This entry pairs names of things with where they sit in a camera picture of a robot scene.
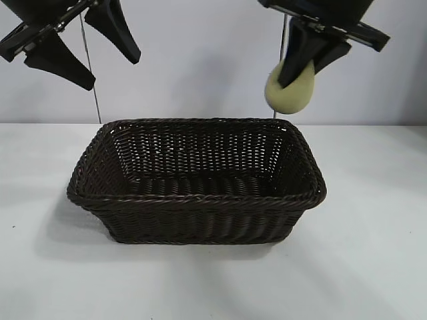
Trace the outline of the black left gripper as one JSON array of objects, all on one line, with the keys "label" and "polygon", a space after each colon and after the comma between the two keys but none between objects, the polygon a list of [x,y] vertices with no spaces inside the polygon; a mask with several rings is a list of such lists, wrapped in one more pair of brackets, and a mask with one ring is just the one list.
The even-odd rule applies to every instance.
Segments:
[{"label": "black left gripper", "polygon": [[85,22],[113,43],[130,63],[139,63],[141,51],[129,30],[119,0],[4,1],[3,4],[21,19],[21,23],[1,40],[1,56],[8,62],[20,52],[27,51],[26,66],[62,77],[87,91],[92,90],[94,75],[58,36],[89,8]]}]

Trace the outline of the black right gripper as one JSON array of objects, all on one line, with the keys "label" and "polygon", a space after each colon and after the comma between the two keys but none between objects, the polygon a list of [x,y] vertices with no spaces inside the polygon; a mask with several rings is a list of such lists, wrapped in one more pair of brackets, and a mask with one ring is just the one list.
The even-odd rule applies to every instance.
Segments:
[{"label": "black right gripper", "polygon": [[290,21],[288,50],[279,74],[282,88],[297,79],[311,60],[314,61],[315,72],[320,72],[349,53],[352,46],[348,42],[329,42],[326,32],[337,33],[377,52],[383,50],[390,40],[389,35],[362,22],[372,1],[265,0],[260,4],[295,17]]}]

